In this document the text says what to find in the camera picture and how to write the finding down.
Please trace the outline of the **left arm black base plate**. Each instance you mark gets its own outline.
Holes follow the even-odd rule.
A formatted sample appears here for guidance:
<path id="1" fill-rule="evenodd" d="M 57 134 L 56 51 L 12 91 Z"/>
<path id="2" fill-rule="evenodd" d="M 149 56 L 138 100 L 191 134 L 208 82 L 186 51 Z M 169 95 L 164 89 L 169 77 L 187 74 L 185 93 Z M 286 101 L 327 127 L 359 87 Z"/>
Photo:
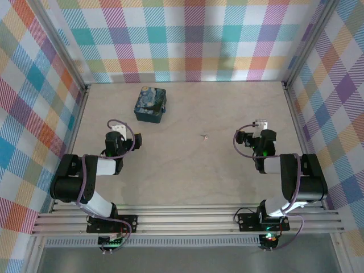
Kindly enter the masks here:
<path id="1" fill-rule="evenodd" d="M 102 220 L 91 216 L 87 217 L 87 233 L 127 233 L 129 228 L 124 222 L 131 226 L 131 232 L 137 232 L 138 216 L 137 215 L 121 215 L 116 216 L 116 219 L 123 221 L 123 223 L 111 220 Z"/>

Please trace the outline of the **aluminium rail frame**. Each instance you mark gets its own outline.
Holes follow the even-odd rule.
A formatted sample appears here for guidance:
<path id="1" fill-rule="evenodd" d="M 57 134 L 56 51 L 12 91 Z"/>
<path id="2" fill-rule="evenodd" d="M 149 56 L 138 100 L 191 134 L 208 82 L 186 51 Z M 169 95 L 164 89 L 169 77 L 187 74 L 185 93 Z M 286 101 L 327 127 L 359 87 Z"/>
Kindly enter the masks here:
<path id="1" fill-rule="evenodd" d="M 235 212 L 249 212 L 256 204 L 174 204 L 118 205 L 118 213 L 136 214 L 136 233 L 140 235 L 227 235 L 238 234 Z M 297 208 L 288 214 L 289 233 L 302 227 L 303 233 L 339 233 L 344 223 L 335 210 L 317 202 Z M 86 234 L 86 214 L 77 206 L 56 202 L 50 213 L 40 213 L 34 236 L 66 236 Z"/>

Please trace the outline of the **blue starry painted box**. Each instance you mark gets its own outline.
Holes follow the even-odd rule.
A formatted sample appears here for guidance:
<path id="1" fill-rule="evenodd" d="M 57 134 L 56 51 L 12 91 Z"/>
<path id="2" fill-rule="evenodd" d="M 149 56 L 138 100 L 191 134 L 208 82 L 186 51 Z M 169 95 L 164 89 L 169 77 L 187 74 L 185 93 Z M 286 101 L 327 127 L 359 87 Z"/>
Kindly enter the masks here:
<path id="1" fill-rule="evenodd" d="M 166 112 L 167 94 L 162 88 L 144 86 L 134 107 L 138 121 L 160 123 Z"/>

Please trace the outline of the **aluminium side rail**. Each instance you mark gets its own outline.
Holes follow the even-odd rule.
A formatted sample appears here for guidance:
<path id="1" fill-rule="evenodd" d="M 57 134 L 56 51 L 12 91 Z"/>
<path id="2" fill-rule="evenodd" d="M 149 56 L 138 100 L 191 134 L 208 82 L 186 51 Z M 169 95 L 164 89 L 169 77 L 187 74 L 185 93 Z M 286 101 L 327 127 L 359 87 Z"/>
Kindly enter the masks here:
<path id="1" fill-rule="evenodd" d="M 77 199 L 75 194 L 79 193 L 81 188 L 81 179 L 76 176 L 80 169 L 82 169 L 81 160 L 78 159 L 78 155 L 72 155 L 72 151 L 75 146 L 90 87 L 91 84 L 88 84 L 87 92 L 82 92 L 77 97 L 79 104 L 75 106 L 69 123 L 71 132 L 66 135 L 68 143 L 65 148 L 61 149 L 61 159 L 49 188 L 50 196 L 54 200 L 61 200 L 65 196 L 64 202 L 75 202 Z"/>
<path id="2" fill-rule="evenodd" d="M 326 198 L 328 186 L 322 172 L 319 160 L 315 154 L 309 154 L 300 128 L 298 113 L 294 108 L 292 96 L 282 84 L 284 95 L 291 113 L 293 124 L 299 140 L 302 155 L 298 159 L 292 156 L 282 156 L 282 190 L 292 205 L 301 202 L 309 204 L 319 202 L 327 210 Z"/>

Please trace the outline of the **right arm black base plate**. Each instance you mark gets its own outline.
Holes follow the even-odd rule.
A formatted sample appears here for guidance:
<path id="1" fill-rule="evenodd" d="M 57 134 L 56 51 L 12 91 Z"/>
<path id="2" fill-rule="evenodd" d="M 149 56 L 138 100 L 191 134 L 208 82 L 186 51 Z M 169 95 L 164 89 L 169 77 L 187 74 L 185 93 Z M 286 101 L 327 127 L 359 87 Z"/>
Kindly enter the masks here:
<path id="1" fill-rule="evenodd" d="M 256 213 L 238 214 L 239 231 L 289 231 L 287 217 L 258 216 Z"/>

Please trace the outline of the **aluminium corner post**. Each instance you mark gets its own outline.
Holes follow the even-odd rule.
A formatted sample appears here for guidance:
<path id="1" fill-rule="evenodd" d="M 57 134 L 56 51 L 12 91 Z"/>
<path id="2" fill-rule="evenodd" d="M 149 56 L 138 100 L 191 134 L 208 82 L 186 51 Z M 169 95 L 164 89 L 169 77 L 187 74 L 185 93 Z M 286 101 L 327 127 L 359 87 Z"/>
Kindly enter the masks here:
<path id="1" fill-rule="evenodd" d="M 27 0 L 30 8 L 38 18 L 40 24 L 44 28 L 47 33 L 49 40 L 53 44 L 55 50 L 60 55 L 60 58 L 64 62 L 66 68 L 69 70 L 72 78 L 75 80 L 77 85 L 83 92 L 87 92 L 88 85 L 82 79 L 80 73 L 78 72 L 75 62 L 72 60 L 70 54 L 68 53 L 65 44 L 63 43 L 61 37 L 59 36 L 58 31 L 55 29 L 52 24 L 51 19 L 49 18 L 45 8 L 43 7 L 40 0 Z"/>
<path id="2" fill-rule="evenodd" d="M 290 90 L 340 0 L 321 0 L 282 81 Z"/>

